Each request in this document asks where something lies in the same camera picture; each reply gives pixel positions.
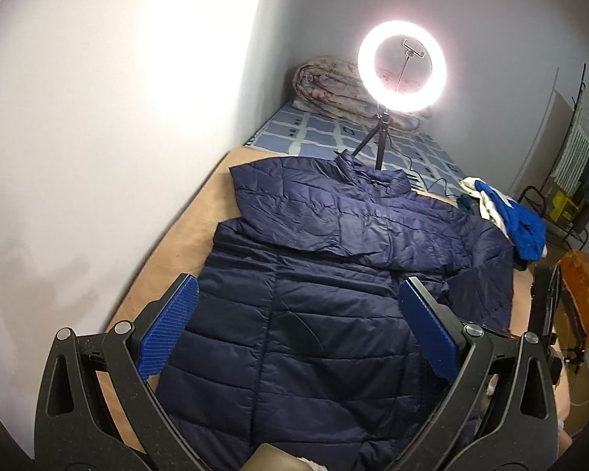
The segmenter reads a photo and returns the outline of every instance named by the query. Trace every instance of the ring light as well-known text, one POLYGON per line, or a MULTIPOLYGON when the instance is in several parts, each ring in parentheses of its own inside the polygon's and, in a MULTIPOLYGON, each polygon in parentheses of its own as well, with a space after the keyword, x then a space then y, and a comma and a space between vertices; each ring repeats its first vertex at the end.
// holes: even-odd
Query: ring light
POLYGON ((447 70, 443 51, 427 31, 407 21, 388 21, 376 26, 364 38, 358 52, 358 70, 364 87, 373 99, 392 111, 409 113, 431 105, 443 91, 447 70), (430 55, 432 74, 421 90, 415 93, 397 93, 384 86, 375 72, 375 53, 380 44, 390 37, 403 35, 421 42, 430 55))

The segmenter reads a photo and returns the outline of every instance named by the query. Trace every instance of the tripod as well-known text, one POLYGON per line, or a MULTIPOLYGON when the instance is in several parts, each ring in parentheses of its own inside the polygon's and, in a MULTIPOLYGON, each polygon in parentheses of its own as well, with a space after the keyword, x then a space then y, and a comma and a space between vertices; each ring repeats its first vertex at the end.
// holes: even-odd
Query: tripod
MULTIPOLYGON (((425 56, 425 53, 419 53, 416 49, 410 47, 406 42, 406 39, 404 39, 401 45, 406 48, 406 60, 404 61, 404 65, 401 68, 401 72, 399 73, 397 85, 395 86, 395 92, 397 92, 397 89, 399 88, 399 82, 401 81, 401 78, 404 75, 404 71, 406 70, 408 60, 410 60, 415 55, 419 58, 423 58, 425 56)), ((391 120, 391 117, 388 114, 388 109, 386 108, 384 108, 383 113, 380 112, 379 103, 377 103, 377 115, 375 117, 377 118, 377 125, 371 131, 369 131, 369 134, 365 136, 364 140, 362 140, 360 144, 357 147, 355 147, 355 150, 353 151, 352 155, 355 157, 360 152, 362 152, 362 149, 365 147, 365 145, 369 143, 376 134, 379 133, 377 139, 377 156, 375 158, 375 169, 381 170, 382 163, 384 162, 384 152, 386 152, 386 140, 388 139, 388 124, 391 120)))

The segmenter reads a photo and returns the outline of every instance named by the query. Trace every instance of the blue clamp pad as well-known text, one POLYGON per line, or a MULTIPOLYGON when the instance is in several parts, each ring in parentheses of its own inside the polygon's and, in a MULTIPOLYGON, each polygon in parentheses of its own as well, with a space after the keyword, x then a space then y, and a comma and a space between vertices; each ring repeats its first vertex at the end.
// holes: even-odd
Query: blue clamp pad
POLYGON ((142 380, 161 372, 198 304, 198 282, 187 276, 140 341, 137 371, 142 380))
POLYGON ((399 285, 399 308, 434 373, 454 382, 466 346, 463 325, 445 305, 439 305, 421 282, 409 278, 399 285))

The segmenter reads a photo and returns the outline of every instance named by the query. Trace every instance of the tripod leg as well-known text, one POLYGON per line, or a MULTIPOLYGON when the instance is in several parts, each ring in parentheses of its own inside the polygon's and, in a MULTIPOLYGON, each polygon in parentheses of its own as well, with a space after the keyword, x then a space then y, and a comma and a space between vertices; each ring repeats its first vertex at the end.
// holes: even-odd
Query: tripod leg
POLYGON ((388 137, 388 128, 382 127, 377 138, 377 158, 375 159, 375 169, 381 170, 384 162, 384 150, 386 149, 386 138, 388 137))
POLYGON ((353 151, 353 153, 351 155, 358 155, 360 152, 362 152, 362 149, 364 148, 364 146, 369 143, 371 141, 371 138, 375 136, 375 133, 380 129, 380 124, 377 124, 371 131, 369 131, 369 134, 367 134, 364 138, 364 140, 362 140, 360 142, 360 145, 358 145, 357 147, 355 147, 355 150, 353 151))

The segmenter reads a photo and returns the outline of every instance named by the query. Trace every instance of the floral blanket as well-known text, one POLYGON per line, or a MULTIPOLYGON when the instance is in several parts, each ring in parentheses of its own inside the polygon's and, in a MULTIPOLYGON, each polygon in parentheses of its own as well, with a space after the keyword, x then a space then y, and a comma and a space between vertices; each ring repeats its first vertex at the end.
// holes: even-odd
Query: floral blanket
MULTIPOLYGON (((386 86, 395 88, 397 74, 380 68, 377 73, 386 86)), ((355 64, 333 56, 314 58, 297 69, 293 88, 295 108, 348 120, 365 128, 377 124, 377 102, 362 84, 355 64)), ((399 85, 402 92, 414 92, 420 88, 419 83, 410 80, 401 80, 399 85)), ((424 121, 432 116, 432 111, 430 108, 413 113, 390 111, 390 116, 390 132, 415 133, 423 130, 424 121)))

